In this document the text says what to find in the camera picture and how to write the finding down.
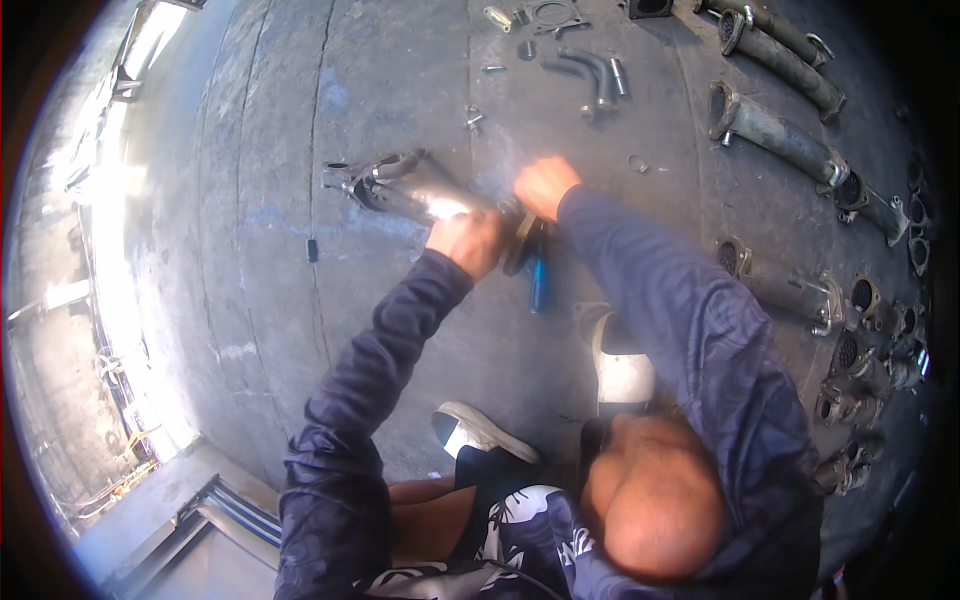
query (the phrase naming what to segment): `small black object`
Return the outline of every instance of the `small black object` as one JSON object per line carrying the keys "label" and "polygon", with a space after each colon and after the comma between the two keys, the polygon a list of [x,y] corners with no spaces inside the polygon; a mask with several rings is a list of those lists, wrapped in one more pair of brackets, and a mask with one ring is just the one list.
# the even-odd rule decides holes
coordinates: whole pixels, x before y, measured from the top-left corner
{"label": "small black object", "polygon": [[317,262],[317,240],[307,240],[306,241],[306,261],[310,264]]}
{"label": "small black object", "polygon": [[627,16],[632,19],[649,19],[658,16],[670,16],[673,0],[630,0]]}
{"label": "small black object", "polygon": [[525,41],[516,48],[516,55],[520,60],[533,60],[537,57],[537,43]]}

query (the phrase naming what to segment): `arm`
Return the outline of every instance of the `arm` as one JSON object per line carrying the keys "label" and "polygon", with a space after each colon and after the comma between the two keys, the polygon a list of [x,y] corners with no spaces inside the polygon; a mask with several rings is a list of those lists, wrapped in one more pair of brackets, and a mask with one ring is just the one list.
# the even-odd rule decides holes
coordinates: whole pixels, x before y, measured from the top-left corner
{"label": "arm", "polygon": [[390,501],[371,435],[393,412],[423,344],[496,264],[498,244],[495,213],[434,226],[423,256],[307,401],[306,425],[284,461],[275,598],[344,597],[354,581],[390,568]]}
{"label": "arm", "polygon": [[[789,516],[822,510],[810,484],[817,451],[797,390],[773,351],[770,318],[699,248],[584,187],[556,160],[531,167],[540,173],[525,171],[517,196],[557,220],[713,455],[731,526],[711,564],[721,571],[741,564]],[[558,169],[559,183],[543,174]],[[809,529],[802,540],[783,540],[781,549],[789,546],[798,562],[798,554],[810,559],[812,552],[812,560],[795,566],[815,573],[819,531]]]}

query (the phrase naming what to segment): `concrete floor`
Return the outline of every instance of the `concrete floor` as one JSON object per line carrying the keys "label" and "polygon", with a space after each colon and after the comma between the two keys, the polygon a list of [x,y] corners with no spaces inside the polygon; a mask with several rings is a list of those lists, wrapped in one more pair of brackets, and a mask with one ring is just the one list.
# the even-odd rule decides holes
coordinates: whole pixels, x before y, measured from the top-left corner
{"label": "concrete floor", "polygon": [[[607,122],[577,112],[585,86],[517,58],[535,39],[505,36],[484,18],[489,2],[446,0],[212,0],[189,13],[131,105],[127,165],[139,174],[128,201],[127,254],[152,368],[166,373],[196,427],[275,488],[302,406],[337,352],[400,280],[426,229],[361,211],[323,190],[326,160],[361,162],[430,149],[477,192],[509,194],[518,170],[563,154],[592,185],[711,248],[736,234],[755,252],[811,273],[855,272],[891,300],[918,297],[906,244],[888,249],[863,220],[847,228],[807,176],[737,139],[707,136],[709,82],[738,90],[821,135],[886,195],[907,196],[909,136],[894,116],[896,84],[868,38],[836,3],[770,8],[828,41],[825,75],[848,96],[824,127],[805,98],[743,56],[720,55],[715,21],[685,1],[674,17],[631,22],[614,2],[580,0],[591,26],[562,44],[619,56],[632,99]],[[504,64],[508,71],[483,73]],[[464,129],[465,106],[487,115]],[[631,171],[627,156],[650,165]],[[320,260],[305,260],[316,238]],[[572,464],[580,424],[593,412],[595,377],[571,327],[576,301],[602,294],[561,246],[551,249],[545,314],[528,312],[525,276],[494,274],[431,341],[396,412],[375,438],[389,481],[450,473],[430,413],[468,402],[540,449]],[[836,336],[807,334],[781,312],[776,338],[812,413]],[[823,569],[869,539],[919,456],[923,400],[897,395],[880,428],[896,452],[868,490],[828,503]],[[826,457],[847,431],[815,429]]]}

